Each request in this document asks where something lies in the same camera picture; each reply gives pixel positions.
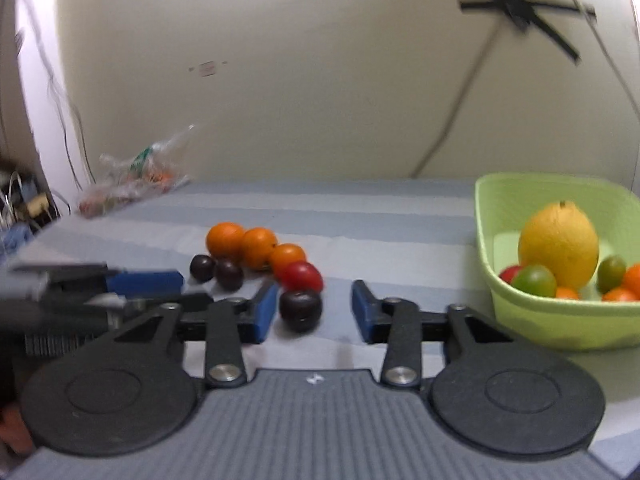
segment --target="striped tablecloth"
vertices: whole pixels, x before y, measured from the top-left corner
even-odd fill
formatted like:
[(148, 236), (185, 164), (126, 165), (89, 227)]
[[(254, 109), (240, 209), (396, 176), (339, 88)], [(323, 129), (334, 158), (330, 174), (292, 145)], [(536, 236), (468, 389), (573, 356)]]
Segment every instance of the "striped tablecloth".
[[(467, 303), (491, 313), (476, 252), (473, 183), (460, 181), (340, 184), (191, 184), (104, 218), (62, 219), (26, 246), (25, 262), (107, 262), (129, 269), (178, 269), (188, 276), (217, 222), (272, 229), (304, 247), (325, 278), (324, 315), (311, 335), (292, 336), (279, 320), (260, 346), (244, 349), (250, 370), (370, 368), (384, 346), (362, 343), (350, 311), (352, 280), (379, 297), (401, 296), (441, 312)], [(239, 295), (260, 283), (248, 280)], [(203, 286), (189, 283), (188, 290)], [(204, 288), (224, 297), (215, 286)], [(424, 375), (442, 368), (440, 345), (424, 344)], [(202, 375), (203, 344), (189, 344), (185, 368)], [(590, 352), (572, 358), (602, 385), (607, 411), (593, 452), (619, 474), (640, 462), (640, 350)]]

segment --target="orange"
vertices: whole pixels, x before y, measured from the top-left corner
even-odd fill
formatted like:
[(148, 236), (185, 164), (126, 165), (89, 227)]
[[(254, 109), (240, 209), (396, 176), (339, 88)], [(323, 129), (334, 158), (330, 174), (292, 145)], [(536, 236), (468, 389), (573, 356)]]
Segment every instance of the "orange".
[(244, 227), (233, 222), (214, 225), (207, 233), (207, 250), (214, 258), (240, 259), (240, 244), (244, 236)]
[(263, 270), (277, 244), (276, 235), (266, 227), (249, 229), (240, 244), (242, 262), (250, 269)]
[(622, 278), (622, 286), (640, 298), (640, 264), (629, 267)]
[(306, 262), (306, 254), (302, 247), (296, 244), (280, 244), (269, 257), (271, 270), (278, 279), (286, 266), (300, 261)]
[(607, 292), (602, 297), (602, 301), (638, 301), (638, 297), (630, 290), (617, 286)]
[(556, 288), (556, 298), (558, 300), (579, 300), (578, 293), (568, 286), (559, 286)]

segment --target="plastic bag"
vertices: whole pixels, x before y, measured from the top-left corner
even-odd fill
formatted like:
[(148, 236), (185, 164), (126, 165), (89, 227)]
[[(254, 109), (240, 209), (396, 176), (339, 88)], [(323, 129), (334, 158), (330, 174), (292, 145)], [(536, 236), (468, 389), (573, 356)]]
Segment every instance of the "plastic bag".
[(129, 160), (101, 155), (100, 162), (109, 168), (107, 177), (84, 190), (78, 212), (85, 218), (101, 216), (186, 184), (190, 178), (178, 166), (177, 160), (193, 130), (192, 124), (188, 130), (153, 143)]

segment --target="green basket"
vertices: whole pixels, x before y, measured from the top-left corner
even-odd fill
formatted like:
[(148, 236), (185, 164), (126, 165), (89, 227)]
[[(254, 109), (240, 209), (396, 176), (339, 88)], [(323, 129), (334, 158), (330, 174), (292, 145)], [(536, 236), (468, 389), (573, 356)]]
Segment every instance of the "green basket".
[(640, 262), (640, 201), (605, 180), (556, 174), (495, 173), (476, 182), (478, 253), (498, 322), (550, 348), (590, 350), (640, 343), (640, 302), (600, 301), (595, 275), (583, 301), (539, 298), (498, 277), (518, 263), (518, 239), (527, 220), (551, 202), (575, 202), (596, 228), (600, 259), (619, 254)]

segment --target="yellow fruit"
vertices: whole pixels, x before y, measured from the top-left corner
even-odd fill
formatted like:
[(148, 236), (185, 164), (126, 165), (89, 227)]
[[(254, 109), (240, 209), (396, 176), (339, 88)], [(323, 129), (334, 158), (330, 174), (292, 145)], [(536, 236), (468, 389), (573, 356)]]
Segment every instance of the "yellow fruit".
[(541, 264), (558, 286), (585, 286), (598, 265), (600, 246), (591, 221), (573, 202), (553, 203), (539, 211), (520, 233), (521, 266)]

